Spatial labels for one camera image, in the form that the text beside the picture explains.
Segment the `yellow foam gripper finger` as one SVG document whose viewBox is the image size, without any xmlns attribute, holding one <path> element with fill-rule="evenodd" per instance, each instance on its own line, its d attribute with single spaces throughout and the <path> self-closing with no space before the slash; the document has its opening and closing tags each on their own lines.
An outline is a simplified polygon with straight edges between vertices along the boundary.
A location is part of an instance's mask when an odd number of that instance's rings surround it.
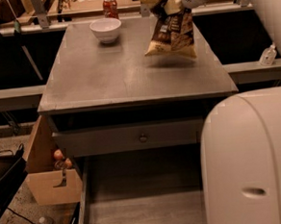
<svg viewBox="0 0 281 224">
<path fill-rule="evenodd" d="M 166 14 L 176 14 L 184 9 L 181 0 L 167 0 L 164 8 Z"/>
</svg>

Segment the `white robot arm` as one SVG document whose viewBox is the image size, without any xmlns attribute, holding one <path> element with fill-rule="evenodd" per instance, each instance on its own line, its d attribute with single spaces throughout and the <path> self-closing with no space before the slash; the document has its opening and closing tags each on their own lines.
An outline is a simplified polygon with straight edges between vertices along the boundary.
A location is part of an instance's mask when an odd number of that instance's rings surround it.
<svg viewBox="0 0 281 224">
<path fill-rule="evenodd" d="M 208 0 L 182 0 L 196 8 Z M 226 64 L 261 66 L 281 57 L 281 0 L 247 0 L 270 47 L 242 37 L 213 44 Z M 207 224 L 281 224 L 281 87 L 238 93 L 218 103 L 202 129 L 201 172 Z"/>
</svg>

